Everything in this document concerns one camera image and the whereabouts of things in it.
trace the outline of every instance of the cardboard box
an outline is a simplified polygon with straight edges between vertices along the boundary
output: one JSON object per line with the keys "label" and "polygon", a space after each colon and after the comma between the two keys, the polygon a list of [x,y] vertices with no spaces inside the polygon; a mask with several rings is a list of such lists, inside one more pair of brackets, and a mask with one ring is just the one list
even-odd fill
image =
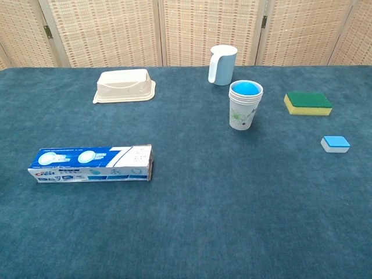
{"label": "cardboard box", "polygon": [[40,149],[28,172],[39,183],[151,179],[152,146]]}

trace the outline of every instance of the sponge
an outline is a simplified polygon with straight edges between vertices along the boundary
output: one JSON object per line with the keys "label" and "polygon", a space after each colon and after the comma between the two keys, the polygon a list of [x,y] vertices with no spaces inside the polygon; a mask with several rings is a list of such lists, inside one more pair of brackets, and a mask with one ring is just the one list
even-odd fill
{"label": "sponge", "polygon": [[332,104],[322,93],[288,92],[284,103],[292,115],[328,116],[332,111]]}

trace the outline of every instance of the white plastic container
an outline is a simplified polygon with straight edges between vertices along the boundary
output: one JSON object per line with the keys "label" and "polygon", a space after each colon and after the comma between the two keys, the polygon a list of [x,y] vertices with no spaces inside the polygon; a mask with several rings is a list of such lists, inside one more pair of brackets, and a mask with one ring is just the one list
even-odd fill
{"label": "white plastic container", "polygon": [[105,71],[97,81],[93,103],[147,101],[155,95],[155,82],[146,69]]}

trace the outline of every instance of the stacked paper cups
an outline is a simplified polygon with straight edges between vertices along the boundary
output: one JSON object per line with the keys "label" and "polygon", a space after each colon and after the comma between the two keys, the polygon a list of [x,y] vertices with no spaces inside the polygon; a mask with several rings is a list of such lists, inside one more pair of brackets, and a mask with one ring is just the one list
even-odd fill
{"label": "stacked paper cups", "polygon": [[263,88],[250,80],[238,80],[230,85],[230,126],[236,130],[247,130],[252,124]]}

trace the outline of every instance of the blue lid on white box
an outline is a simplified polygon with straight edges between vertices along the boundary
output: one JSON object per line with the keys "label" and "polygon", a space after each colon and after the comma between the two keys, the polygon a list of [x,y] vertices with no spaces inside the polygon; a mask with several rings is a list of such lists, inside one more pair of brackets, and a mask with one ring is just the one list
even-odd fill
{"label": "blue lid on white box", "polygon": [[325,135],[323,138],[329,147],[350,147],[349,142],[341,135]]}

